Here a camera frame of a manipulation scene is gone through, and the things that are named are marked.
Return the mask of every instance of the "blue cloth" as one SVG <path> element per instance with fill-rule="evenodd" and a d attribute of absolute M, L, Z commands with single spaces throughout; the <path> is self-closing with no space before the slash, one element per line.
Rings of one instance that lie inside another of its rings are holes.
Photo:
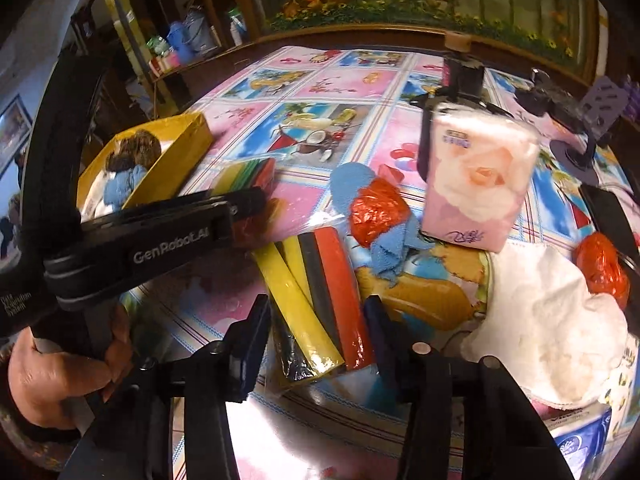
<path fill-rule="evenodd" d="M 371 271 L 380 278 L 396 283 L 409 248 L 425 250 L 435 244 L 418 237 L 418 219 L 413 213 L 406 222 L 393 226 L 371 244 Z"/>
<path fill-rule="evenodd" d="M 102 201 L 104 205 L 113 206 L 114 211 L 119 211 L 136 189 L 136 186 L 146 175 L 144 166 L 136 166 L 132 170 L 121 171 L 104 186 Z"/>
<path fill-rule="evenodd" d="M 358 162 L 348 162 L 335 168 L 329 180 L 334 208 L 349 216 L 351 203 L 357 198 L 358 191 L 371 184 L 375 177 L 371 168 Z M 409 248 L 424 250 L 433 246 L 418 236 L 418 219 L 411 213 L 406 222 L 393 226 L 373 241 L 370 247 L 371 271 L 395 284 Z"/>
<path fill-rule="evenodd" d="M 334 208 L 340 214 L 351 214 L 351 203 L 358 197 L 358 190 L 367 187 L 376 177 L 371 168 L 359 162 L 347 162 L 331 172 L 329 189 Z"/>

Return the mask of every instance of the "blue tissue box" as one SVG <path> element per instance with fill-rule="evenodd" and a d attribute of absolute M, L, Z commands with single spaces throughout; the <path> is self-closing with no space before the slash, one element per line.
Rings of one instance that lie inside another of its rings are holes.
<path fill-rule="evenodd" d="M 545 421 L 576 480 L 604 449 L 610 422 L 611 407 L 598 402 Z"/>

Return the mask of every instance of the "cardboard box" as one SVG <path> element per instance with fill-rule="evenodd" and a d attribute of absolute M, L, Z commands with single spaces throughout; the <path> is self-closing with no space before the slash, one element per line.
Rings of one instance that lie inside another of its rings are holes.
<path fill-rule="evenodd" d="M 150 131 L 160 142 L 172 143 L 133 190 L 123 208 L 174 197 L 214 140 L 201 113 L 158 119 L 117 134 L 80 175 L 76 198 L 78 209 L 82 210 L 92 183 L 104 169 L 107 156 L 116 148 L 116 141 L 132 136 L 141 128 Z"/>

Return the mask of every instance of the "white fabric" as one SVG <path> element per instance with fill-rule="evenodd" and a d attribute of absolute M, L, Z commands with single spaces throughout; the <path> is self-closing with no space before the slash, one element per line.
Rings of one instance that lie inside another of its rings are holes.
<path fill-rule="evenodd" d="M 80 212 L 83 222 L 92 220 L 94 218 L 100 218 L 100 216 L 113 211 L 113 207 L 104 205 L 102 197 L 104 196 L 104 187 L 107 185 L 107 182 L 114 176 L 115 173 L 105 170 L 100 171 L 95 176 L 94 182 L 89 188 L 89 193 L 87 193 L 86 198 L 84 199 L 84 206 L 82 207 L 82 211 Z"/>
<path fill-rule="evenodd" d="M 509 240 L 490 257 L 487 316 L 462 342 L 462 356 L 496 356 L 530 398 L 549 406 L 596 401 L 625 351 L 616 300 L 590 294 L 580 269 L 545 244 Z"/>

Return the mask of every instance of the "orange plastic bag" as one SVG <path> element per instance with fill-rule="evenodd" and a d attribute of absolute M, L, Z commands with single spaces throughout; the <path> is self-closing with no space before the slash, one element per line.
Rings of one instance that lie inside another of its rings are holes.
<path fill-rule="evenodd" d="M 587 236 L 574 251 L 575 264 L 587 279 L 591 294 L 606 292 L 624 310 L 629 299 L 629 278 L 618 262 L 618 253 L 602 233 Z"/>
<path fill-rule="evenodd" d="M 351 203 L 351 235 L 367 249 L 382 233 L 409 218 L 409 206 L 398 188 L 380 177 L 360 188 Z"/>

